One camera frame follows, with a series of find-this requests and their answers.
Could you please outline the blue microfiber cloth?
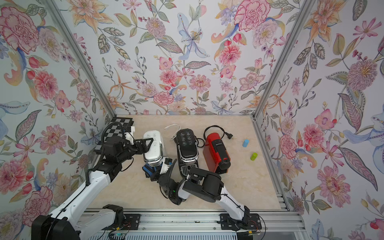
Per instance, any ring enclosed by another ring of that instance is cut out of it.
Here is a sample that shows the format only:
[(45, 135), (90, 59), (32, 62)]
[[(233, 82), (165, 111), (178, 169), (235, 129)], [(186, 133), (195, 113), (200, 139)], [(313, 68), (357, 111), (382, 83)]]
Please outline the blue microfiber cloth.
[(145, 164), (142, 167), (143, 171), (145, 172), (146, 178), (151, 179), (156, 175), (156, 172), (158, 171), (158, 167), (150, 166), (149, 164)]

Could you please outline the white coffee machine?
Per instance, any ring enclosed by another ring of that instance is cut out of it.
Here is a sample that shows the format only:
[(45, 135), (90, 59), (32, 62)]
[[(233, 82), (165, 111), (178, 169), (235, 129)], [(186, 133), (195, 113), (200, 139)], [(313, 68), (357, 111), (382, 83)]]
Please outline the white coffee machine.
[(158, 167), (166, 156), (166, 149), (163, 137), (157, 130), (144, 133), (144, 139), (153, 139), (149, 150), (144, 154), (145, 162), (151, 167)]

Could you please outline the black coffee machine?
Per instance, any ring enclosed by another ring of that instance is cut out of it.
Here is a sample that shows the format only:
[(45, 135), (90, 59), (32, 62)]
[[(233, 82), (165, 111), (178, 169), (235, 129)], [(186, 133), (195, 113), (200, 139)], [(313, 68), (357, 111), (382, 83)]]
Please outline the black coffee machine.
[(198, 142), (191, 129), (181, 129), (176, 134), (179, 171), (186, 178), (191, 168), (198, 168)]

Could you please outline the red coffee machine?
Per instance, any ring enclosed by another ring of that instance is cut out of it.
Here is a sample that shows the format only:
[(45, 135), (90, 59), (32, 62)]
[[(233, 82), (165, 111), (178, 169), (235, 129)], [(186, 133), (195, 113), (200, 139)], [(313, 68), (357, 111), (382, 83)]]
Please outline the red coffee machine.
[(231, 158), (218, 133), (207, 136), (203, 154), (210, 172), (219, 175), (228, 172), (231, 166)]

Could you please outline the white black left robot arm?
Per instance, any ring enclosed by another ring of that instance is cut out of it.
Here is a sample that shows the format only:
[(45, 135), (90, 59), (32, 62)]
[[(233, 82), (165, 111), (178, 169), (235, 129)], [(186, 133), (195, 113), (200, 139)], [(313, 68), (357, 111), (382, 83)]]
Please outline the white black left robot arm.
[(63, 204), (48, 215), (38, 216), (32, 223), (33, 240), (87, 240), (98, 231), (120, 227), (124, 223), (123, 208), (102, 209), (84, 223), (79, 220), (88, 206), (122, 171), (122, 164), (134, 155), (150, 150), (154, 139), (136, 139), (133, 142), (113, 136), (102, 143), (98, 163), (86, 173), (86, 181)]

